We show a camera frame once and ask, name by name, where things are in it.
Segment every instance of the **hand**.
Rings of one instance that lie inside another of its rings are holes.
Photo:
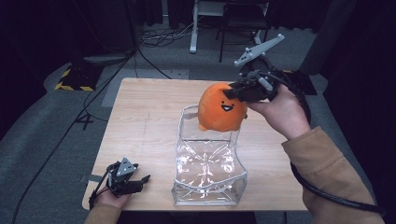
[[[247,106],[262,114],[271,127],[288,140],[311,130],[299,101],[284,85],[279,87],[273,101],[250,103]]]
[[[125,194],[125,195],[121,195],[118,198],[118,197],[114,196],[114,194],[111,192],[111,190],[108,187],[103,187],[101,190],[98,191],[96,203],[105,203],[105,204],[109,204],[109,205],[118,207],[119,209],[122,209],[122,207],[131,198],[131,195],[132,194]]]

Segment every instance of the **plush toy mouth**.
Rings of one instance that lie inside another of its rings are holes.
[[[233,109],[233,106],[231,106],[231,105],[222,105],[221,107],[223,108],[223,110],[225,112],[228,112]]]

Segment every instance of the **transparent box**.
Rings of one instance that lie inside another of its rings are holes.
[[[201,131],[198,106],[182,111],[177,131],[175,205],[237,205],[248,172],[236,154],[236,132]]]

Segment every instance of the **orange plush toy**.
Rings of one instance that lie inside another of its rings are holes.
[[[247,118],[248,106],[238,99],[228,99],[225,90],[231,87],[224,82],[206,89],[198,104],[199,128],[202,131],[238,131],[243,119]]]

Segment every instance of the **tan jacket sleeve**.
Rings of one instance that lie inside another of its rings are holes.
[[[320,127],[282,144],[300,175],[311,185],[332,195],[375,204],[355,169]],[[303,190],[305,206],[315,224],[384,223],[380,215],[349,208]]]
[[[104,203],[96,203],[85,219],[85,224],[116,224],[121,210]]]

